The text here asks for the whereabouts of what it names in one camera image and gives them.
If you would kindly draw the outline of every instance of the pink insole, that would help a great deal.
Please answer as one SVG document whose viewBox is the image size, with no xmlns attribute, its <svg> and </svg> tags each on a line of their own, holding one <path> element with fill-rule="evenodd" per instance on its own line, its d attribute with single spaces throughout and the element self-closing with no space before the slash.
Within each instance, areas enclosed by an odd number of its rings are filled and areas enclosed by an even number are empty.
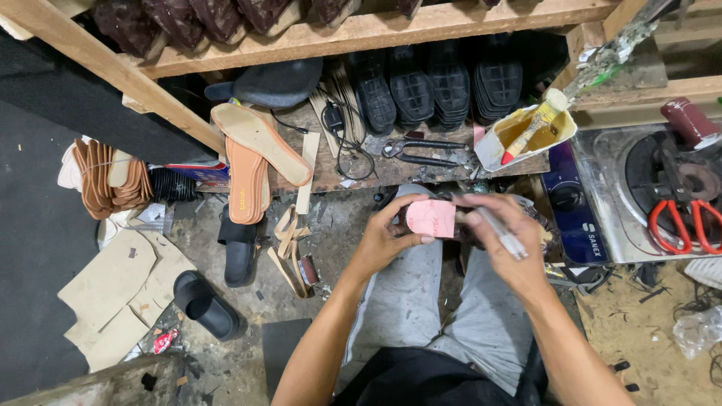
<svg viewBox="0 0 722 406">
<path fill-rule="evenodd" d="M 456 205 L 446 200 L 413 202 L 406 210 L 406 224 L 414 233 L 451 238 L 455 213 Z"/>
</svg>

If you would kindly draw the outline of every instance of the person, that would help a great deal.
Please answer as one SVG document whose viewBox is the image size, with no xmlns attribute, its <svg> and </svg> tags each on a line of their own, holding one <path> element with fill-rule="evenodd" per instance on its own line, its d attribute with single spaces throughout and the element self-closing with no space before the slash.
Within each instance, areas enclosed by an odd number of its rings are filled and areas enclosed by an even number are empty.
<svg viewBox="0 0 722 406">
<path fill-rule="evenodd" d="M 514 395 L 534 337 L 563 405 L 633 405 L 547 282 L 537 227 L 511 196 L 455 198 L 491 210 L 529 257 L 516 261 L 484 219 L 469 214 L 487 250 L 471 250 L 461 305 L 441 325 L 441 241 L 398 236 L 404 228 L 393 223 L 402 207 L 430 196 L 403 185 L 371 215 L 271 404 L 519 405 Z"/>
</svg>

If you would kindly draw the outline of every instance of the stove knob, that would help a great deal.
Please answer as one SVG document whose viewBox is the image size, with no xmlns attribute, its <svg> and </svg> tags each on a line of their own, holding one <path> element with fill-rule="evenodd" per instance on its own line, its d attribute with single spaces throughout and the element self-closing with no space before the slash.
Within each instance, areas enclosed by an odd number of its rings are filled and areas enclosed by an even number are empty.
<svg viewBox="0 0 722 406">
<path fill-rule="evenodd" d="M 549 193 L 549 203 L 552 204 L 552 209 L 560 212 L 571 212 L 581 206 L 583 200 L 584 193 L 578 186 L 564 186 Z"/>
</svg>

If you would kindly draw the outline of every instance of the electric stove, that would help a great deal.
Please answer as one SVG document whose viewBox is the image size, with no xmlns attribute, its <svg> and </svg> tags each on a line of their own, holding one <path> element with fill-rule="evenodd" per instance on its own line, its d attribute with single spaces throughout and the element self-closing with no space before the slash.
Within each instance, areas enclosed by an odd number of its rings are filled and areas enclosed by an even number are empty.
<svg viewBox="0 0 722 406">
<path fill-rule="evenodd" d="M 714 256 L 696 242 L 689 210 L 678 206 L 692 251 L 675 255 L 663 250 L 647 230 L 648 213 L 662 199 L 670 199 L 659 144 L 652 135 L 667 131 L 664 124 L 579 131 L 549 151 L 551 171 L 542 174 L 554 220 L 562 231 L 565 260 L 570 264 L 626 264 Z M 689 151 L 683 145 L 667 148 L 674 157 L 684 187 L 695 199 L 722 210 L 722 181 L 716 146 Z M 703 222 L 716 224 L 703 210 Z M 658 219 L 660 235 L 679 243 L 665 210 Z M 714 246 L 722 240 L 718 226 L 707 226 Z"/>
</svg>

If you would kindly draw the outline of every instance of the red scissors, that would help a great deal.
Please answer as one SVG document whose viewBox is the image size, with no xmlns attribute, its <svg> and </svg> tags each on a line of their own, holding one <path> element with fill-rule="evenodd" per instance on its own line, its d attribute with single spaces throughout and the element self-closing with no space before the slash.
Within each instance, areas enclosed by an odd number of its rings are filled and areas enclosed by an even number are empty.
<svg viewBox="0 0 722 406">
<path fill-rule="evenodd" d="M 692 219 L 695 221 L 695 232 L 697 233 L 697 240 L 700 242 L 700 246 L 702 246 L 702 249 L 709 254 L 722 254 L 722 246 L 714 248 L 710 245 L 709 241 L 707 241 L 707 236 L 705 235 L 705 228 L 702 223 L 702 212 L 700 208 L 707 210 L 712 216 L 714 216 L 714 218 L 717 219 L 717 221 L 720 223 L 720 226 L 722 226 L 722 214 L 720 214 L 720 212 L 718 212 L 714 207 L 712 207 L 709 203 L 703 200 L 690 200 L 690 207 L 692 208 Z M 669 214 L 672 216 L 672 220 L 674 220 L 674 226 L 677 228 L 679 239 L 681 239 L 684 243 L 682 249 L 678 249 L 677 247 L 672 246 L 670 243 L 665 241 L 662 236 L 659 235 L 659 230 L 657 228 L 657 217 L 659 216 L 659 213 L 661 213 L 664 209 L 669 210 Z M 687 228 L 682 222 L 682 217 L 680 217 L 679 212 L 677 212 L 677 203 L 674 200 L 662 200 L 661 202 L 659 202 L 654 208 L 654 210 L 649 213 L 647 226 L 649 229 L 649 233 L 654 238 L 654 241 L 663 249 L 666 249 L 667 251 L 673 252 L 675 254 L 687 254 L 692 250 L 692 240 L 690 239 L 690 235 L 687 232 Z"/>
<path fill-rule="evenodd" d="M 649 229 L 649 233 L 652 235 L 652 238 L 654 238 L 654 241 L 663 249 L 666 249 L 667 251 L 675 254 L 688 254 L 692 250 L 692 239 L 687 232 L 687 228 L 682 222 L 682 217 L 677 211 L 677 203 L 684 204 L 685 208 L 689 207 L 692 213 L 692 219 L 695 224 L 697 240 L 699 241 L 702 249 L 709 254 L 722 254 L 722 245 L 714 248 L 707 240 L 707 235 L 705 235 L 705 228 L 702 221 L 701 209 L 707 210 L 708 213 L 710 213 L 715 219 L 717 219 L 717 222 L 720 224 L 721 227 L 722 214 L 720 214 L 720 212 L 717 211 L 717 209 L 715 209 L 714 207 L 712 207 L 708 202 L 692 198 L 692 195 L 688 192 L 688 190 L 684 187 L 684 184 L 682 183 L 679 174 L 679 167 L 674 162 L 674 157 L 671 155 L 671 147 L 673 147 L 674 144 L 669 144 L 671 142 L 670 138 L 662 131 L 655 133 L 654 136 L 655 140 L 659 145 L 659 155 L 662 161 L 662 166 L 664 167 L 664 171 L 669 179 L 668 187 L 671 189 L 664 194 L 666 194 L 667 196 L 674 195 L 675 199 L 662 200 L 649 213 L 649 218 L 647 221 L 647 229 Z M 669 214 L 674 221 L 674 227 L 677 229 L 678 237 L 680 240 L 682 240 L 683 243 L 681 249 L 672 246 L 664 238 L 662 238 L 662 236 L 659 235 L 657 217 L 660 213 L 662 213 L 664 209 L 667 209 L 669 211 Z"/>
</svg>

